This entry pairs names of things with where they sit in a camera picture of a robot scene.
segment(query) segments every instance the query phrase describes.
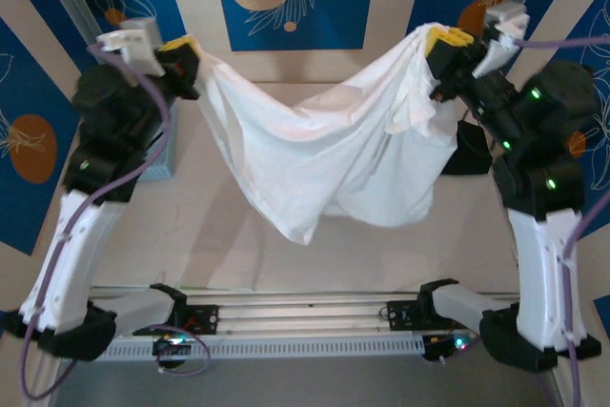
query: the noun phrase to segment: white table surface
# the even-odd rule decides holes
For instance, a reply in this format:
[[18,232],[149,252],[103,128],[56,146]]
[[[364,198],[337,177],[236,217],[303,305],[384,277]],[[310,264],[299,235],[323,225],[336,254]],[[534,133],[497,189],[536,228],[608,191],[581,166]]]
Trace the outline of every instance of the white table surface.
[[[261,87],[291,104],[328,86]],[[95,286],[160,280],[259,292],[413,291],[450,276],[481,292],[519,290],[513,242],[490,176],[441,177],[423,222],[389,230],[328,217],[302,247],[247,203],[196,102],[180,101],[178,116],[175,177],[136,187]]]

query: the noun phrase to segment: white cloth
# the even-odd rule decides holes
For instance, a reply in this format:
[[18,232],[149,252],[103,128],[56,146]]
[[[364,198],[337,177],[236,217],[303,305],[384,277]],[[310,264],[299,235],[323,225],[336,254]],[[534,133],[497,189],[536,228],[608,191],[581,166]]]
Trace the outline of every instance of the white cloth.
[[201,110],[242,192],[285,237],[309,244],[322,214],[395,227],[428,213],[457,129],[454,103],[428,97],[435,26],[292,107],[201,51]]

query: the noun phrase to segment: fabric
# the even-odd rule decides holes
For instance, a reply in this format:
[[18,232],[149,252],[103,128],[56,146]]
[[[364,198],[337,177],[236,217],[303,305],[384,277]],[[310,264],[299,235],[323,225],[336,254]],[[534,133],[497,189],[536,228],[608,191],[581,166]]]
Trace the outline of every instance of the fabric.
[[424,218],[456,149],[454,102],[431,100],[426,36],[407,35],[364,70],[293,106],[201,52],[199,104],[249,202],[307,245],[323,214],[380,227]]

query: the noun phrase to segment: grey floor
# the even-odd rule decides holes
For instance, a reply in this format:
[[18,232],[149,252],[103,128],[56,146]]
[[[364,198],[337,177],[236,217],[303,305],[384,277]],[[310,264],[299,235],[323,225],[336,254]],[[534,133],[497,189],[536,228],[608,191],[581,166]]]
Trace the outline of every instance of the grey floor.
[[529,374],[482,346],[447,363],[419,356],[218,360],[190,378],[153,363],[82,363],[55,407],[406,407],[547,405]]

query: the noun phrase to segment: orange circle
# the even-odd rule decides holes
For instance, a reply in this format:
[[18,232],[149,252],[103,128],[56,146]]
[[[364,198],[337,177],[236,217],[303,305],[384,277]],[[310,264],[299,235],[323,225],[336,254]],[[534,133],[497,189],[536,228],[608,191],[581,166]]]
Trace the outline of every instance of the orange circle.
[[108,24],[112,26],[119,26],[123,21],[127,21],[127,16],[121,10],[107,9],[104,13],[104,17]]
[[587,148],[587,139],[584,134],[576,131],[570,135],[570,138],[568,138],[568,148],[574,157],[581,157]]
[[476,0],[466,7],[457,21],[457,26],[472,35],[482,35],[487,7],[493,7],[503,0]]
[[12,123],[9,137],[10,161],[24,180],[40,185],[53,173],[57,159],[57,140],[49,122],[37,114],[23,114]]

